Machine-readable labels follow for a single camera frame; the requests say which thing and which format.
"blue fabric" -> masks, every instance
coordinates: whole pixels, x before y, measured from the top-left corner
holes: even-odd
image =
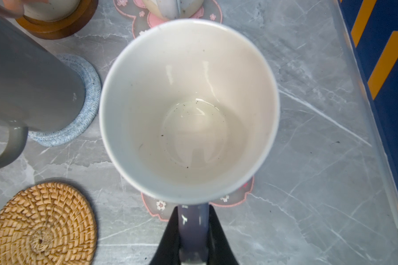
[[[84,105],[78,116],[68,126],[59,131],[30,131],[28,136],[42,146],[58,146],[74,140],[91,124],[99,109],[102,85],[94,67],[84,58],[72,54],[58,54],[61,62],[77,72],[86,87]]]
[[[344,0],[340,5],[350,30],[362,2],[362,0]],[[377,0],[354,53],[360,63],[360,73],[365,84],[372,75],[393,31],[398,31],[398,0]],[[374,101],[368,87],[366,90],[398,190],[398,59]]]

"yellow chevron stripe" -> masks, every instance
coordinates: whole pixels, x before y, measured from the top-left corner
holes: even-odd
[[[376,98],[397,59],[398,31],[393,31],[368,79],[368,87],[373,99]]]
[[[352,40],[354,41],[355,47],[361,39],[361,35],[364,32],[365,26],[367,25],[368,19],[370,18],[371,12],[373,11],[376,0],[363,0],[360,10],[358,11],[357,18],[355,19],[354,26],[351,30]]]

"blue woven coaster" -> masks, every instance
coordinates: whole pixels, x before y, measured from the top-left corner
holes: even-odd
[[[42,146],[58,146],[74,140],[89,127],[99,109],[102,85],[96,69],[80,56],[58,54],[56,57],[79,74],[86,87],[86,97],[78,116],[62,130],[54,132],[30,131],[28,133],[31,139]]]

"mug rim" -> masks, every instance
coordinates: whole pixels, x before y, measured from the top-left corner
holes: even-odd
[[[261,154],[259,156],[259,159],[256,160],[255,163],[253,163],[250,167],[249,170],[247,171],[247,174],[245,174],[243,177],[239,178],[237,181],[232,182],[227,184],[225,188],[223,188],[218,194],[207,194],[204,195],[201,198],[178,198],[177,196],[171,196],[168,193],[159,193],[157,194],[154,191],[151,191],[147,186],[139,183],[136,179],[136,177],[132,177],[126,170],[123,169],[121,162],[117,157],[114,155],[112,149],[111,149],[111,144],[109,142],[107,132],[104,126],[104,115],[105,115],[105,108],[104,104],[106,103],[106,98],[108,97],[109,90],[111,89],[110,86],[110,80],[114,77],[114,75],[117,72],[117,68],[120,67],[121,62],[125,59],[125,56],[131,52],[132,48],[136,46],[138,42],[143,42],[146,38],[148,38],[149,35],[154,34],[154,32],[157,32],[159,30],[162,30],[163,28],[167,27],[172,27],[174,25],[178,24],[202,24],[202,25],[208,25],[212,27],[217,27],[220,29],[223,29],[224,31],[228,31],[230,34],[237,36],[240,38],[242,41],[244,41],[250,49],[254,50],[257,52],[260,56],[260,60],[262,60],[266,66],[267,74],[270,77],[270,82],[272,83],[275,93],[274,93],[274,102],[272,104],[275,106],[275,115],[274,115],[274,125],[272,127],[272,130],[269,132],[269,135],[267,137],[267,141],[265,143],[265,147],[262,149]],[[117,59],[111,66],[105,82],[103,83],[102,87],[102,93],[101,93],[101,98],[100,98],[100,106],[99,106],[99,124],[100,124],[100,131],[102,135],[102,140],[103,144],[105,146],[106,152],[111,159],[111,162],[114,164],[115,168],[117,171],[127,180],[128,183],[130,183],[135,189],[137,189],[140,192],[143,192],[144,194],[149,195],[150,197],[160,199],[166,202],[172,202],[176,204],[186,204],[186,205],[193,205],[193,204],[202,204],[202,203],[207,203],[209,201],[215,200],[219,197],[222,197],[226,194],[229,194],[239,188],[241,185],[246,183],[261,167],[261,165],[264,163],[265,159],[267,158],[268,154],[270,153],[271,147],[274,143],[274,140],[276,138],[276,134],[278,131],[280,123],[280,95],[278,93],[278,88],[277,88],[277,83],[276,83],[276,78],[274,77],[274,74],[265,59],[264,55],[260,52],[260,50],[244,35],[239,33],[238,31],[212,21],[204,20],[204,19],[176,19],[172,20],[163,24],[160,24],[159,26],[156,26],[152,29],[147,30],[144,34],[141,36],[137,37],[133,41],[131,41],[122,51],[121,53],[117,56]]]

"gray mug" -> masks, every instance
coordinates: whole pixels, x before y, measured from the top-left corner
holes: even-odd
[[[79,114],[85,88],[76,72],[0,16],[0,125],[5,167],[24,150],[28,130],[58,131]]]

